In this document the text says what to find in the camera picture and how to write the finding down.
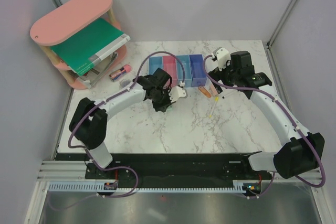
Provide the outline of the pink eraser stick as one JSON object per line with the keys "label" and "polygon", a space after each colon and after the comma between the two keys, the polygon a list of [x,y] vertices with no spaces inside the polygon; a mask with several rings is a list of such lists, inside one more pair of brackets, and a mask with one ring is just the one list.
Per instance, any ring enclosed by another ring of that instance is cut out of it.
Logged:
{"label": "pink eraser stick", "polygon": [[209,85],[209,89],[210,89],[210,92],[211,92],[213,97],[218,96],[218,92],[217,92],[215,86],[212,83]]}

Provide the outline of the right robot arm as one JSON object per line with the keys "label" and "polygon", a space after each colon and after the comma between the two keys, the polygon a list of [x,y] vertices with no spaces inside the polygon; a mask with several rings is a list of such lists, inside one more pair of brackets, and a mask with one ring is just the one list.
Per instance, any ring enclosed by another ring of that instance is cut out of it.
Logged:
{"label": "right robot arm", "polygon": [[241,174],[251,179],[259,171],[267,170],[288,179],[300,178],[300,174],[318,168],[321,172],[320,184],[323,185],[323,136],[311,133],[294,117],[268,76],[255,72],[251,54],[248,51],[229,53],[227,49],[219,47],[208,58],[217,62],[217,67],[206,76],[218,92],[222,92],[223,88],[242,92],[263,113],[281,142],[281,149],[277,152],[249,155],[248,161],[240,166]]}

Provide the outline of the clear paper clip tub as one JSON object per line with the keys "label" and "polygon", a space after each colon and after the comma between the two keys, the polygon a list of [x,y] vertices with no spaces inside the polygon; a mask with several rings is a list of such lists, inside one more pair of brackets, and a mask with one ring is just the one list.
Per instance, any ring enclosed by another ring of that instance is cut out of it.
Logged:
{"label": "clear paper clip tub", "polygon": [[129,83],[131,82],[131,80],[129,79],[123,79],[120,81],[120,88],[124,88],[126,87],[127,85],[129,85]]}

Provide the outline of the pink capped clear tube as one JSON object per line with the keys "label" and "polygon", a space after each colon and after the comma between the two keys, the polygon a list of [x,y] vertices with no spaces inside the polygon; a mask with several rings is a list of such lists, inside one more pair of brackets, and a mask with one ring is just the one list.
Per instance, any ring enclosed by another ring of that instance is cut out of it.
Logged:
{"label": "pink capped clear tube", "polygon": [[109,74],[109,78],[111,81],[116,82],[125,74],[132,71],[132,67],[129,64],[124,65],[123,67],[117,69],[116,71]]}

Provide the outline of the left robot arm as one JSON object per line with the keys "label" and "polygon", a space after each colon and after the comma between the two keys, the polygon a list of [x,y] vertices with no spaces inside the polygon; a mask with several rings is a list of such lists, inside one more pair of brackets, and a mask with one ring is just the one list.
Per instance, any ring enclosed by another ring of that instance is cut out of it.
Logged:
{"label": "left robot arm", "polygon": [[88,98],[80,100],[70,121],[71,136],[82,144],[88,155],[95,161],[97,173],[103,178],[111,178],[115,173],[112,155],[109,153],[104,139],[107,133],[107,122],[124,109],[151,100],[156,112],[165,112],[172,104],[172,77],[158,68],[152,75],[139,76],[110,98],[93,101]]}

